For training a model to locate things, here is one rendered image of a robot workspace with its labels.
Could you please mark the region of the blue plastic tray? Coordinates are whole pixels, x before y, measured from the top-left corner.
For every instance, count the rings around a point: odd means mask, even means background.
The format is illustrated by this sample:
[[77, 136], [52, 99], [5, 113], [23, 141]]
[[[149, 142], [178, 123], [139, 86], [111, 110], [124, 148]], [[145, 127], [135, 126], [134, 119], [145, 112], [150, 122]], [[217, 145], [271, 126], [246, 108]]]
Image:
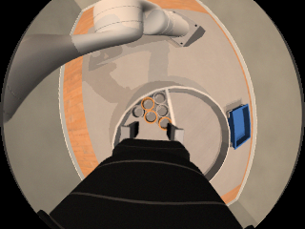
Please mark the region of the blue plastic tray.
[[227, 111], [226, 116], [228, 118], [231, 133], [230, 147], [237, 149], [251, 137], [249, 104], [241, 104], [238, 107]]

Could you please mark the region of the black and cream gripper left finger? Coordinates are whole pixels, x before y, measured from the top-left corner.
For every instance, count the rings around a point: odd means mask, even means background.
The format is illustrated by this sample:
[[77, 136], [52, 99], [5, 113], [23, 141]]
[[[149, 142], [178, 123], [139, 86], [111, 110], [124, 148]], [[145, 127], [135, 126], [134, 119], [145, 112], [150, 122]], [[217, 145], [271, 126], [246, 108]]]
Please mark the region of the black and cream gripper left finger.
[[125, 138], [136, 138], [139, 134], [139, 121], [134, 121], [127, 126], [121, 126], [121, 141]]

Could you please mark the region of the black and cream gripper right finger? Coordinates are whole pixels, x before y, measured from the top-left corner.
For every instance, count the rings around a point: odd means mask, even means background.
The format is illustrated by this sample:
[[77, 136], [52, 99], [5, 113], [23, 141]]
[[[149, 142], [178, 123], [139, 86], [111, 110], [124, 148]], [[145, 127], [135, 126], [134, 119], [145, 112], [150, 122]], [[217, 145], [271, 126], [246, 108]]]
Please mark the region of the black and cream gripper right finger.
[[167, 123], [167, 137], [169, 140], [179, 141], [183, 145], [184, 131], [184, 129], [179, 129], [172, 123]]

